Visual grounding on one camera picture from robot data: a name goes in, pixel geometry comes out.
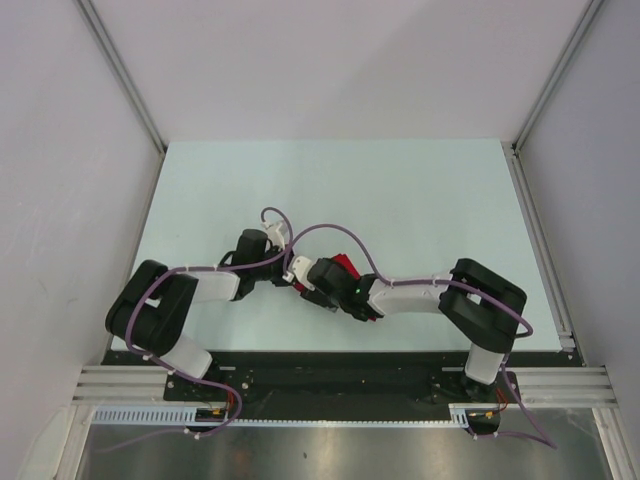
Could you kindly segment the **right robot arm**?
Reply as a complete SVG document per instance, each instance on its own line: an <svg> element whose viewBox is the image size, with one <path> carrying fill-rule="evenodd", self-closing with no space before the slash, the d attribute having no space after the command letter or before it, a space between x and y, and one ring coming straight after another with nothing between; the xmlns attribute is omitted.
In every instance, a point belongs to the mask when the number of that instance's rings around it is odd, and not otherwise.
<svg viewBox="0 0 640 480"><path fill-rule="evenodd" d="M497 389L503 360L520 337L527 302L520 287L471 259L460 259L451 271L426 279L359 275L344 256L297 256L289 273L305 299L359 321L401 313L444 315L471 342L460 384L478 402L489 401Z"/></svg>

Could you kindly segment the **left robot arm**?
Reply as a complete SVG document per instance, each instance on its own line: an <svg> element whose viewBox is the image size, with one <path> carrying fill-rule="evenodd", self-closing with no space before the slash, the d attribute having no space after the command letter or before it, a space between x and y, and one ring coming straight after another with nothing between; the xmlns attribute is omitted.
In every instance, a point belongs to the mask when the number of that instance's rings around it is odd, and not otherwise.
<svg viewBox="0 0 640 480"><path fill-rule="evenodd" d="M170 370L186 374L185 385L197 398L214 397L221 387L220 374L211 369L214 359L183 333L190 307L240 301L261 281L285 286L282 252L288 236L283 222L245 229L235 249L210 269L170 273L160 262L143 261L109 309L106 330Z"/></svg>

